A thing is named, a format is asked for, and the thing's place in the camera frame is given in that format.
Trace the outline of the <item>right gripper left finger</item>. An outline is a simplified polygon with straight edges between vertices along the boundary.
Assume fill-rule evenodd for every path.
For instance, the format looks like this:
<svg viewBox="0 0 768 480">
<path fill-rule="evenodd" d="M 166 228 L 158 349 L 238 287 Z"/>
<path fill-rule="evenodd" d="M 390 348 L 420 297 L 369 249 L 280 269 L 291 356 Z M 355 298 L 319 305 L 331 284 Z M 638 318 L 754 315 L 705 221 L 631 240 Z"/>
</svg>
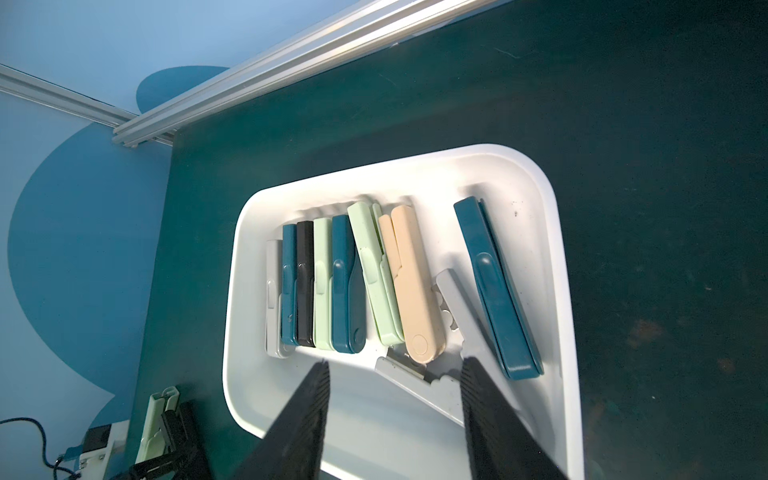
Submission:
<svg viewBox="0 0 768 480">
<path fill-rule="evenodd" d="M 234 479 L 318 479 L 330 400 L 330 368 L 315 363 Z"/>
</svg>

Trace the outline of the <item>teal pliers group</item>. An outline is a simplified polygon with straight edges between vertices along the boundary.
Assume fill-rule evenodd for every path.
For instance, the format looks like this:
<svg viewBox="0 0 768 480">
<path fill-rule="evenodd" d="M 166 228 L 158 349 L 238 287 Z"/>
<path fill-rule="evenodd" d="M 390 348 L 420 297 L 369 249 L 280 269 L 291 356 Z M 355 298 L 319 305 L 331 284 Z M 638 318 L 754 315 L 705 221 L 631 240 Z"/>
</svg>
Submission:
<svg viewBox="0 0 768 480">
<path fill-rule="evenodd" d="M 366 343 L 366 293 L 348 215 L 332 218 L 331 340 L 337 352 L 360 353 Z"/>
<path fill-rule="evenodd" d="M 541 356 L 513 279 L 507 272 L 503 252 L 497 245 L 484 202 L 469 196 L 456 202 L 454 211 L 502 373 L 509 380 L 541 376 Z"/>
<path fill-rule="evenodd" d="M 297 346 L 298 340 L 295 321 L 297 225 L 284 225 L 282 228 L 282 235 L 281 340 L 286 345 Z"/>
</svg>

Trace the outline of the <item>left aluminium frame post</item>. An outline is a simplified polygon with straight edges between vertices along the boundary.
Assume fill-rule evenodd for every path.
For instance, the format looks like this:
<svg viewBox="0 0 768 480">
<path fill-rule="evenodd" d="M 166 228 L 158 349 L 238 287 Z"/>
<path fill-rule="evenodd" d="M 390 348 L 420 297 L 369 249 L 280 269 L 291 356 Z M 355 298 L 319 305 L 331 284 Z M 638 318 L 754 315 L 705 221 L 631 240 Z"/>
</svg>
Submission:
<svg viewBox="0 0 768 480">
<path fill-rule="evenodd" d="M 116 131 L 137 114 L 64 88 L 10 66 L 1 65 L 1 92 Z"/>
</svg>

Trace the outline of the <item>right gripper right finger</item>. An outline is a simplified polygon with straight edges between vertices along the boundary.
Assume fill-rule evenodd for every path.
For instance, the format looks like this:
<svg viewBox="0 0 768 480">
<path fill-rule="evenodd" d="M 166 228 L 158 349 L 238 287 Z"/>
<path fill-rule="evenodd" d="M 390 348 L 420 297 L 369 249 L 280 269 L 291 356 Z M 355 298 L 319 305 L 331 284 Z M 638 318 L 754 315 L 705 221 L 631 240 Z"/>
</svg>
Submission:
<svg viewBox="0 0 768 480">
<path fill-rule="evenodd" d="M 566 477 L 523 425 L 478 359 L 463 361 L 460 390 L 474 479 Z"/>
</svg>

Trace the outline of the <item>aluminium frame rear bar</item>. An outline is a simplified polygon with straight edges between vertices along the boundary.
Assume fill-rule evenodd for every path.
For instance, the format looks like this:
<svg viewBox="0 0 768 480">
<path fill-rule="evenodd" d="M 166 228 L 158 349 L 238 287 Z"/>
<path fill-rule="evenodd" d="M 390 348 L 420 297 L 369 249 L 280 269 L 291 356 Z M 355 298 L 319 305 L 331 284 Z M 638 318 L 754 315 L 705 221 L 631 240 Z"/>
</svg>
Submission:
<svg viewBox="0 0 768 480">
<path fill-rule="evenodd" d="M 493 6 L 492 1 L 361 1 L 114 129 L 134 147 Z"/>
</svg>

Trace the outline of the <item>white plastic storage box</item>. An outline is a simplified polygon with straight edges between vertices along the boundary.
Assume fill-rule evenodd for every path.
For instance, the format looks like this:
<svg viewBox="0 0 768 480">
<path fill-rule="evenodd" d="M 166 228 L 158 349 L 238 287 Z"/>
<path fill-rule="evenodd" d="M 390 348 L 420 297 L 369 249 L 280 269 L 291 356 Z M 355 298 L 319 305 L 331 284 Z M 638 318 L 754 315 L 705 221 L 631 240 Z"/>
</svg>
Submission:
<svg viewBox="0 0 768 480">
<path fill-rule="evenodd" d="M 461 425 L 374 371 L 386 353 L 375 332 L 356 355 L 265 348 L 266 242 L 285 224 L 345 212 L 359 200 L 415 211 L 432 273 L 451 269 L 482 312 L 454 204 L 481 199 L 541 355 L 543 374 L 513 381 L 510 400 L 532 435 L 572 479 L 585 475 L 579 373 L 556 197 L 544 172 L 512 148 L 479 144 L 391 160 L 262 188 L 234 234 L 222 382 L 237 424 L 263 436 L 309 369 L 330 366 L 323 469 L 340 478 L 466 479 Z"/>
</svg>

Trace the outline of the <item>beige pliers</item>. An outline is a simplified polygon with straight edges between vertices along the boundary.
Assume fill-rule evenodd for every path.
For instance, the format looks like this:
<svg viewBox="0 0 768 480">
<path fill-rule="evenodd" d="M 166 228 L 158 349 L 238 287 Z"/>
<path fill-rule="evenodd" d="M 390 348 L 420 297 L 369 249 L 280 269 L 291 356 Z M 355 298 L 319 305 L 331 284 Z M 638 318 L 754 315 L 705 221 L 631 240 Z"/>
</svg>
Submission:
<svg viewBox="0 0 768 480">
<path fill-rule="evenodd" d="M 406 350 L 410 358 L 428 364 L 446 348 L 446 333 L 429 271 L 415 210 L 398 205 L 378 218 Z"/>
</svg>

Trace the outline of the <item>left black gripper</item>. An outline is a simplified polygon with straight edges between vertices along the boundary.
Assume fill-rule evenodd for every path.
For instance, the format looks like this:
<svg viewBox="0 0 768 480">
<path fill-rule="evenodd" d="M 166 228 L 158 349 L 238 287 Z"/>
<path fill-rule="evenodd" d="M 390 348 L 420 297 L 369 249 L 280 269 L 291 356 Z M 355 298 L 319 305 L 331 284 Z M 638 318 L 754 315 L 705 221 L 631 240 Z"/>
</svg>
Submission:
<svg viewBox="0 0 768 480">
<path fill-rule="evenodd" d="M 77 465 L 78 479 L 108 478 L 112 456 L 125 447 L 127 428 L 128 421 L 111 424 L 103 448 L 87 451 L 85 442 Z M 161 414 L 160 437 L 165 441 L 161 455 L 136 462 L 113 479 L 161 479 L 168 474 L 172 479 L 213 478 L 191 402 Z"/>
</svg>

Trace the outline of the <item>black pliers group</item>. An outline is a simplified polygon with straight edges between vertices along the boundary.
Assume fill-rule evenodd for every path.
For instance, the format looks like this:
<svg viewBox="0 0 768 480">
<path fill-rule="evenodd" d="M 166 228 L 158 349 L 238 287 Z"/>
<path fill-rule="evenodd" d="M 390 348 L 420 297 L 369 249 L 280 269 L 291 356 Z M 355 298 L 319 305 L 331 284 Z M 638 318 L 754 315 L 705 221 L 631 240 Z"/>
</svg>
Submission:
<svg viewBox="0 0 768 480">
<path fill-rule="evenodd" d="M 312 221 L 297 223 L 296 259 L 297 340 L 301 346 L 314 347 L 314 236 Z"/>
</svg>

